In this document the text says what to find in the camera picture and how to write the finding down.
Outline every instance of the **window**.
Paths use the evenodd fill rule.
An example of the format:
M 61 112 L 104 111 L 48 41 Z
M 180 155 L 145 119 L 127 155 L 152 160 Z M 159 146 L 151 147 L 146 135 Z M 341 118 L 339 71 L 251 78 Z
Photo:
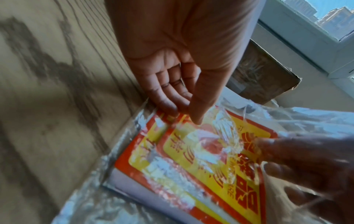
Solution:
M 260 21 L 329 78 L 354 76 L 353 0 L 267 0 Z

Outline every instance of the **white wall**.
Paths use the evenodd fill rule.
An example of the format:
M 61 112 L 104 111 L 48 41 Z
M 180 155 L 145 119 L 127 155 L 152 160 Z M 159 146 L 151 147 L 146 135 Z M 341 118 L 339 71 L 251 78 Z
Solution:
M 276 98 L 280 106 L 354 112 L 354 98 L 260 25 L 256 26 L 252 40 L 302 78 L 295 90 Z

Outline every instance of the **building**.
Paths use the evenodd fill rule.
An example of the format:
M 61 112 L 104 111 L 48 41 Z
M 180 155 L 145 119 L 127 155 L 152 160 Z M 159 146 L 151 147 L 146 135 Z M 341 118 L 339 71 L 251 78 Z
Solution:
M 340 40 L 354 31 L 354 10 L 350 11 L 347 7 L 335 8 L 318 20 L 316 24 Z
M 283 0 L 293 10 L 301 13 L 312 22 L 316 22 L 318 18 L 315 16 L 317 10 L 306 0 Z

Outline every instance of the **crumpled plastic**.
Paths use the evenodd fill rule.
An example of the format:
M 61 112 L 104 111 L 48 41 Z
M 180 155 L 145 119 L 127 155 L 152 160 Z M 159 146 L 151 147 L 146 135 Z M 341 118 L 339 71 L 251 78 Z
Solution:
M 242 177 L 247 183 L 253 183 L 251 188 L 262 184 L 265 186 L 264 208 L 259 204 L 256 208 L 254 203 L 250 203 L 246 205 L 246 210 L 238 210 L 241 216 L 248 214 L 246 219 L 249 222 L 307 223 L 311 221 L 323 223 L 320 218 L 314 217 L 308 212 L 308 206 L 296 207 L 287 199 L 283 189 L 284 186 L 290 186 L 290 183 L 268 177 L 260 171 L 262 169 L 258 160 L 260 154 L 253 141 L 259 135 L 261 135 L 260 137 L 276 138 L 294 134 L 330 136 L 354 134 L 353 113 L 306 108 L 268 108 L 245 100 L 225 88 L 217 107 L 207 113 L 201 126 L 197 127 L 192 124 L 188 117 L 181 120 L 182 116 L 177 120 L 171 118 L 168 120 L 166 117 L 158 116 L 161 119 L 157 119 L 159 121 L 155 122 L 159 125 L 162 125 L 163 122 L 168 123 L 166 132 L 169 130 L 172 132 L 165 139 L 164 144 L 160 144 L 159 139 L 146 147 L 148 156 L 144 158 L 144 161 L 153 164 L 153 166 L 142 168 L 142 173 L 145 172 L 144 179 L 153 187 L 149 191 L 161 199 L 164 203 L 163 208 L 169 207 L 171 209 L 166 212 L 163 211 L 164 209 L 159 209 L 148 198 L 144 198 L 144 194 L 138 195 L 140 198 L 127 194 L 129 185 L 124 191 L 115 187 L 115 183 L 112 181 L 114 180 L 112 173 L 117 170 L 117 158 L 123 155 L 129 143 L 134 141 L 140 133 L 147 133 L 146 127 L 154 116 L 156 116 L 156 110 L 152 108 L 151 104 L 146 103 L 137 116 L 128 121 L 126 128 L 118 135 L 112 152 L 108 156 L 102 157 L 97 164 L 97 169 L 83 186 L 73 193 L 60 214 L 54 219 L 54 224 L 175 223 L 175 221 L 189 223 L 189 220 L 206 223 L 208 219 L 197 219 L 192 215 L 191 219 L 187 221 L 180 219 L 181 214 L 188 214 L 197 208 L 199 202 L 206 207 L 201 206 L 197 209 L 201 211 L 206 209 L 205 213 L 213 219 L 217 219 L 217 216 L 221 217 L 222 222 L 225 223 L 243 223 L 242 219 L 240 221 L 240 217 L 235 217 L 233 213 L 229 212 L 228 203 L 224 205 L 217 203 L 218 201 L 227 201 L 226 193 L 229 196 L 233 195 L 234 203 L 238 203 L 240 208 L 245 206 L 242 204 L 244 198 L 235 199 L 236 192 L 223 191 L 224 187 L 231 185 L 236 185 L 233 188 L 236 191 L 238 186 L 237 173 L 229 166 L 233 159 L 230 155 L 234 155 L 235 158 L 232 167 L 243 173 Z M 258 136 L 252 135 L 257 127 L 261 127 L 258 130 Z M 178 138 L 184 142 L 185 147 L 179 148 L 176 143 Z M 165 155 L 167 152 L 171 152 L 168 157 Z M 247 169 L 241 168 L 244 164 L 247 164 Z M 223 166 L 222 174 L 218 173 L 216 169 L 220 166 Z M 152 167 L 154 170 L 161 170 L 165 167 L 166 172 L 163 173 L 163 178 L 151 175 Z M 167 179 L 172 180 L 174 184 L 169 185 Z M 259 190 L 249 192 L 257 192 L 258 203 L 261 202 Z M 172 216 L 174 211 L 182 211 L 183 213 Z M 258 212 L 258 216 L 254 216 L 256 218 L 250 221 L 251 215 L 249 214 L 254 215 L 256 212 Z

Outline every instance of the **blue sky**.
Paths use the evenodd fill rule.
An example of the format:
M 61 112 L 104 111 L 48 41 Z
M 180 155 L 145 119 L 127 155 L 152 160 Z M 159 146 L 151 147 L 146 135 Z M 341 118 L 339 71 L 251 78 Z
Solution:
M 309 2 L 316 10 L 315 16 L 317 18 L 322 18 L 329 11 L 335 8 L 341 8 L 346 6 L 348 9 L 354 9 L 354 0 L 306 0 Z

